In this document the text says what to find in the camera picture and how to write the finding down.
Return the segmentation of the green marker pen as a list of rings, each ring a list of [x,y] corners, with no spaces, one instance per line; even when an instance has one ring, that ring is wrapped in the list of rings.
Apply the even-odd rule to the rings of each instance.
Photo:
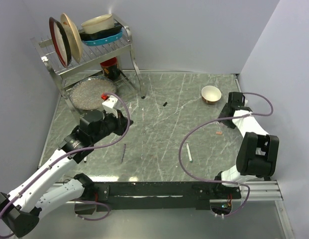
[[[187,153],[188,153],[189,162],[192,163],[193,162],[193,158],[192,158],[190,146],[189,146],[188,143],[186,143],[186,149],[187,149]]]

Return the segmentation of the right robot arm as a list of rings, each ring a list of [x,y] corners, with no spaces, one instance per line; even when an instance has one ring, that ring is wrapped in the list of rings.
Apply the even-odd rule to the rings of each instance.
[[[219,181],[213,185],[213,193],[218,198],[224,198],[230,193],[230,187],[236,187],[246,181],[256,178],[273,176],[279,149],[279,138],[266,132],[255,116],[270,116],[273,105],[264,96],[270,106],[268,114],[257,114],[245,105],[247,93],[230,92],[217,121],[228,128],[238,129],[243,140],[236,157],[236,163],[231,168],[219,172],[214,178]]]

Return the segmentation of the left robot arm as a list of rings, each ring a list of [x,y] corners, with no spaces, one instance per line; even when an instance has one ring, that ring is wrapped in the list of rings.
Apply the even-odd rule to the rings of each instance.
[[[97,149],[96,143],[114,133],[120,139],[133,124],[130,116],[92,111],[80,118],[79,124],[64,138],[49,160],[19,187],[8,194],[0,192],[0,221],[12,234],[21,238],[30,233],[49,212],[71,200],[94,203],[97,195],[94,182],[84,173],[66,184],[49,188],[72,167]]]

